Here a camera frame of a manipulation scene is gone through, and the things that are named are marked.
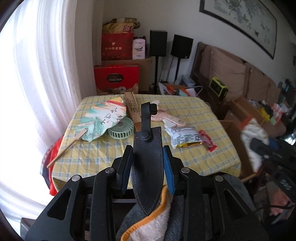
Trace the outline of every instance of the speaker stand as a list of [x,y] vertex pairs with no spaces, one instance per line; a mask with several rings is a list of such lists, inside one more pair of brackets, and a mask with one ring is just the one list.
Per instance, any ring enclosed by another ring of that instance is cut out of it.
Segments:
[[158,56],[155,57],[155,76],[154,76],[154,94],[157,94],[157,71],[158,71]]
[[176,82],[177,77],[178,77],[178,72],[179,72],[179,67],[180,67],[180,61],[181,61],[181,59],[178,58],[178,63],[177,63],[177,68],[176,68],[176,74],[175,74],[175,81],[174,81],[174,83]]

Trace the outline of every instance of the sofa armrest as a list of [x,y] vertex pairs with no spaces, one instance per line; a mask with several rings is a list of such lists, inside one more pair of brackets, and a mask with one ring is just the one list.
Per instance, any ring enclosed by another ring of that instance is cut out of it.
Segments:
[[229,105],[224,99],[219,98],[209,87],[210,81],[199,73],[193,72],[191,78],[196,82],[197,85],[203,87],[203,90],[199,93],[199,98],[204,102],[208,102],[211,109],[218,120],[224,120]]

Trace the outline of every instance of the black speaker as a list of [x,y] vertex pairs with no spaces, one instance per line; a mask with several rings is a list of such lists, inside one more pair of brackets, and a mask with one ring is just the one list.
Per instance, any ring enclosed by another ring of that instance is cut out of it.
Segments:
[[165,57],[168,32],[161,30],[150,30],[150,52],[149,56]]
[[178,58],[189,58],[192,44],[193,39],[175,34],[170,54]]

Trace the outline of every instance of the silver screw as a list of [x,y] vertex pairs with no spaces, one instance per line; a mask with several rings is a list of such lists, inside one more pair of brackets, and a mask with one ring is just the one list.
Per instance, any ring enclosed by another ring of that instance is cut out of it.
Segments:
[[78,175],[75,175],[71,178],[72,181],[77,182],[80,179]]
[[114,168],[113,167],[107,167],[105,172],[106,173],[112,173],[112,172],[114,172]]
[[189,173],[190,172],[190,169],[188,167],[183,167],[181,169],[181,172],[183,172],[183,173]]
[[218,182],[222,182],[223,181],[223,177],[222,176],[215,176],[215,179]]

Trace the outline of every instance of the tablecloth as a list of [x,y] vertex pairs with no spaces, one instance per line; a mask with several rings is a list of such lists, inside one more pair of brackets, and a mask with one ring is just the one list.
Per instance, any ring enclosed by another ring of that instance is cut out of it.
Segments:
[[[82,100],[74,114],[63,138],[59,153],[65,149],[75,136],[75,127],[89,108],[98,102],[107,101],[123,95],[93,96]],[[196,97],[165,96],[165,95],[135,95],[138,105],[159,100],[160,108],[166,109],[173,116],[184,120],[187,125],[193,126],[196,131],[204,130],[218,146],[213,152],[208,152],[202,145],[172,149],[170,136],[166,133],[164,123],[151,122],[151,127],[161,126],[163,145],[169,145],[173,156],[180,158],[184,166],[190,167],[202,176],[216,172],[225,172],[239,176],[241,162],[238,154],[221,126],[219,120],[210,107]],[[52,180],[57,191],[76,174],[82,177],[96,175],[101,170],[112,165],[115,158],[123,155],[126,145],[133,145],[133,135],[124,140],[113,139],[105,133],[98,139],[87,142],[76,141],[56,161]]]

